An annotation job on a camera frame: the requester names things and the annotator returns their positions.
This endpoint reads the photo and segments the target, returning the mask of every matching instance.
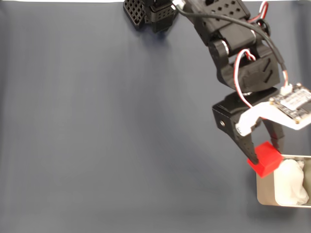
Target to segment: stainless steel container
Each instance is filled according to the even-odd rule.
[[[294,159],[296,161],[304,161],[304,181],[303,186],[305,187],[310,199],[304,205],[282,205],[276,201],[275,196],[275,178],[274,173],[261,178],[257,175],[257,199],[260,204],[263,205],[276,205],[276,206],[287,206],[287,207],[299,207],[299,208],[311,208],[311,156],[303,155],[283,155],[284,159]]]

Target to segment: white tissue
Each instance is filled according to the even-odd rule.
[[[302,186],[304,173],[303,161],[293,159],[284,160],[275,170],[275,195],[277,203],[281,205],[303,205],[309,196]]]

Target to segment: red cube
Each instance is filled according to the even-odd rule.
[[[269,142],[257,146],[255,153],[259,160],[258,164],[253,164],[249,159],[247,162],[262,178],[277,169],[283,160],[283,156]]]

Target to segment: white connector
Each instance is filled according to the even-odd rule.
[[[281,87],[280,94],[285,96],[293,91],[293,85],[289,84]]]
[[[171,6],[173,10],[176,10],[175,6],[179,6],[181,9],[184,8],[186,3],[183,0],[173,0],[172,1],[173,5]]]

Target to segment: electrical cable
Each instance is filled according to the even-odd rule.
[[[284,60],[282,55],[280,54],[280,52],[278,51],[277,47],[275,46],[275,44],[273,43],[273,41],[270,39],[270,37],[261,29],[255,27],[254,25],[246,22],[246,21],[242,21],[240,19],[235,19],[235,18],[231,18],[228,16],[223,16],[223,15],[217,15],[217,14],[208,14],[208,13],[189,13],[189,12],[185,12],[183,9],[181,9],[179,7],[179,5],[175,5],[175,8],[177,9],[177,11],[185,17],[198,17],[198,18],[217,18],[217,19],[221,19],[221,20],[225,20],[225,21],[229,21],[232,23],[236,23],[238,25],[241,25],[243,27],[246,27],[250,30],[253,30],[254,32],[256,32],[257,34],[259,34],[260,36],[262,36],[262,38],[267,42],[268,46],[271,48],[274,56],[276,57],[278,63],[280,64],[281,68],[283,71],[286,71],[286,66],[284,64]]]
[[[248,50],[248,49],[243,49],[241,50],[236,59],[235,59],[235,62],[234,62],[234,72],[233,72],[233,80],[234,80],[234,85],[235,85],[235,88],[237,90],[237,93],[239,95],[239,97],[241,98],[241,100],[248,106],[248,107],[253,107],[246,99],[245,97],[243,96],[243,93],[241,91],[241,88],[240,88],[240,84],[239,84],[239,66],[240,66],[240,61],[241,61],[241,58],[243,56],[243,54],[247,54],[247,58],[249,60],[253,60],[255,61],[256,60],[256,57],[254,55],[251,54],[251,52]]]
[[[256,21],[259,18],[265,18],[266,14],[267,14],[267,11],[268,11],[268,6],[269,6],[269,3],[267,1],[263,1],[261,3],[261,5],[260,5],[260,8],[259,8],[259,14],[256,17],[248,20],[248,22],[252,23],[252,22]]]
[[[286,87],[286,86],[288,86],[288,73],[287,73],[287,70],[284,70],[282,73],[283,73],[284,80],[285,80],[284,87]]]

